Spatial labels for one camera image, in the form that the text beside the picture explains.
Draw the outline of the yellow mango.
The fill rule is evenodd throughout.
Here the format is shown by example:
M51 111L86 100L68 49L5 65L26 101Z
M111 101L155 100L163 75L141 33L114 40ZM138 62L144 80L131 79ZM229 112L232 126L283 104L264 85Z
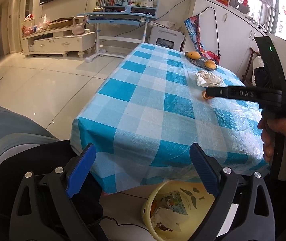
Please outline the yellow mango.
M201 58L200 53L197 51L185 52L185 55L192 60L199 60Z
M213 61L213 60L207 60L205 63L204 63L204 66L206 68L210 68L212 70L215 70L216 69L216 63Z

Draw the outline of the white TV cabinet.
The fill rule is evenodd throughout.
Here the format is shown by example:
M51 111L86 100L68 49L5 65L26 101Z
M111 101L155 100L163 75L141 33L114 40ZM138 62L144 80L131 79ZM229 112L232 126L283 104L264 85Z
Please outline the white TV cabinet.
M22 38L24 55L61 54L66 57L76 52L79 58L89 54L95 45L96 33L85 29L84 33L74 35L72 27L47 29Z

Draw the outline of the yellow plastic trash bin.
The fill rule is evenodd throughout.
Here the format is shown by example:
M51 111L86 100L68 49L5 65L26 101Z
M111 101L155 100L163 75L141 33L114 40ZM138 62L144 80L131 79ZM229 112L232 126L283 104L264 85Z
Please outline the yellow plastic trash bin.
M155 240L188 240L214 200L200 182L166 181L144 203L142 220Z

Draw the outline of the dark wooden chair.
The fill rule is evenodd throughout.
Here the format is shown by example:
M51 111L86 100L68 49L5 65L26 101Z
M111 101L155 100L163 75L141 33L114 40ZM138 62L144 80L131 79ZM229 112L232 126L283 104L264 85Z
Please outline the dark wooden chair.
M250 67L251 67L251 63L252 63L252 60L254 58L254 55L260 56L260 53L256 50L254 50L252 47L250 47L250 51L251 51L250 58L249 58L245 73L242 75L241 81L244 85L252 87L253 86L252 75L250 76L250 78L248 78L247 75L250 71Z

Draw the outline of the right yellow mango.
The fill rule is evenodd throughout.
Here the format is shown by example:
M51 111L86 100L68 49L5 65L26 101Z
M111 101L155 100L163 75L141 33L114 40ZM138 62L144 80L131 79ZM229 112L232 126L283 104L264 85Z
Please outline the right yellow mango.
M216 69L216 63L213 61L213 60L207 60L205 63L204 63L204 66L206 68L210 68L212 70L215 70Z

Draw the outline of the black jacket on chair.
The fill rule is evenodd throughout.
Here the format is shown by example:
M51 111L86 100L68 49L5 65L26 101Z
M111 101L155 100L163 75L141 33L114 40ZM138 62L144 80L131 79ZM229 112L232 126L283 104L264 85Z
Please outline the black jacket on chair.
M258 88L270 88L270 74L265 66L254 69L254 83Z

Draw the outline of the colourful folded chair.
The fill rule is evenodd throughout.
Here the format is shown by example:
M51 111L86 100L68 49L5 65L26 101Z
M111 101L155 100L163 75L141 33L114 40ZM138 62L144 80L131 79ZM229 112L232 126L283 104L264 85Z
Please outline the colourful folded chair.
M210 49L209 45L205 45L205 38L208 38L208 33L202 32L200 26L200 16L192 16L185 20L185 27L187 29L187 33L193 43L195 50L201 55L202 58L213 60L217 65L219 65L221 60L220 48L219 48L219 37L218 37L218 29L217 24L215 24L215 42L214 46L216 46L216 50L214 48Z

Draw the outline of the white small appliance cabinet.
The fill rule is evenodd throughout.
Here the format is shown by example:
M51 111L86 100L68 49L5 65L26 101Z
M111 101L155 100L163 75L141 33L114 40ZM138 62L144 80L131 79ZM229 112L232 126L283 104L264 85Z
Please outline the white small appliance cabinet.
M164 27L152 27L149 43L172 50L180 51L185 35Z

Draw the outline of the pink kettlebell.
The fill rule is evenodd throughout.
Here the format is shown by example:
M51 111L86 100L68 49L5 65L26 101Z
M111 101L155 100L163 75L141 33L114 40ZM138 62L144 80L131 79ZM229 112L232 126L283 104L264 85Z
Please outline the pink kettlebell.
M74 35L81 35L85 32L87 17L76 16L72 19L72 22L73 22L72 33Z

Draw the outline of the blue children's study desk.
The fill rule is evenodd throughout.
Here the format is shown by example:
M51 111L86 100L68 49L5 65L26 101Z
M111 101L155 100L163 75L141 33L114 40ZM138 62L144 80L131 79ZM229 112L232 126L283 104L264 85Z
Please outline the blue children's study desk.
M146 42L147 27L150 22L157 19L157 13L159 9L159 1L153 2L151 7L129 7L133 9L134 12L130 12L126 7L120 5L105 5L103 7L104 11L100 12L88 12L84 14L79 14L79 16L86 17L87 24L94 24L96 26L95 30L95 53L91 56L85 58L87 63L90 63L98 56L108 56L124 59L126 56L122 54L115 54L107 52L105 49L100 48L101 41L121 41L132 44L142 44ZM125 26L136 26L137 28L143 27L144 32L142 38L127 38L122 37L120 34L115 36L101 35L101 25L125 25Z

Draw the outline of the cream tissue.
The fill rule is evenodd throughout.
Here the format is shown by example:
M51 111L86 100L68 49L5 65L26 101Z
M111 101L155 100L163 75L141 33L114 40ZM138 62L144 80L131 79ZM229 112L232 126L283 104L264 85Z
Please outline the cream tissue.
M196 73L196 82L200 87L221 87L224 84L223 78L212 72L201 70Z

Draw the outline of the left yellow mango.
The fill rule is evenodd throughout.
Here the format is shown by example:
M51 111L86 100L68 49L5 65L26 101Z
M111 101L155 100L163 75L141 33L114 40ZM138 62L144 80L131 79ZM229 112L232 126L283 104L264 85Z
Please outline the left yellow mango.
M185 52L185 55L192 60L199 60L201 58L200 53L197 51Z

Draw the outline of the small orange mango peel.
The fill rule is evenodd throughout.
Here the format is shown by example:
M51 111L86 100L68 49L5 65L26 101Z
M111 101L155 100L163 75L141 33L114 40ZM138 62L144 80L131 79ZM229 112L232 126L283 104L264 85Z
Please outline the small orange mango peel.
M213 96L209 96L205 90L202 92L202 96L205 100L210 100L210 99L214 98Z

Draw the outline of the blue checkered tablecloth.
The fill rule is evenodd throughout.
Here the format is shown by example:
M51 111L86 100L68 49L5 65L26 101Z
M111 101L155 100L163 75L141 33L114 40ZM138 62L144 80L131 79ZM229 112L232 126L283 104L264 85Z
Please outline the blue checkered tablecloth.
M139 44L74 119L71 146L77 153L96 147L91 173L105 193L164 180L199 182L193 143L236 173L268 174L258 104L204 99L198 71L182 52Z

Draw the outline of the white sideboard cabinet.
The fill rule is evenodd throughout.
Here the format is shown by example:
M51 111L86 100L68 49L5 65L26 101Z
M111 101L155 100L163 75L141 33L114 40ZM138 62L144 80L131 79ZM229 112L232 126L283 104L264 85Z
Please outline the white sideboard cabinet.
M191 0L187 17L197 14L200 14L202 32L208 33L209 36L205 38L204 44L216 50L214 42L215 24L217 24L220 65L231 70L241 79L250 58L250 47L257 51L255 38L266 34L236 9L215 0Z

